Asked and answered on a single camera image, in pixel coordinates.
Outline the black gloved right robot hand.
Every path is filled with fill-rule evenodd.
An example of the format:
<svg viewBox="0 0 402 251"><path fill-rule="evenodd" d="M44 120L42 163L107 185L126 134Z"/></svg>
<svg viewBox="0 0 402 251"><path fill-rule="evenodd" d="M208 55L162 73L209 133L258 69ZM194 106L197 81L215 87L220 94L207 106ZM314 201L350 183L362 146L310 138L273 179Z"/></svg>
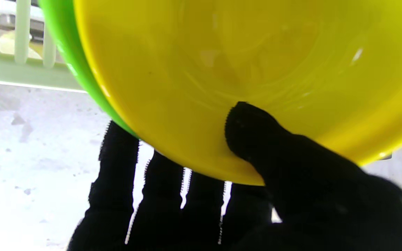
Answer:
<svg viewBox="0 0 402 251"><path fill-rule="evenodd" d="M184 169L154 152L129 230L139 140L110 122L67 250L402 251L402 189L391 181L246 102L230 110L225 138L263 187L233 184L221 216L224 182L193 172L181 208Z"/></svg>

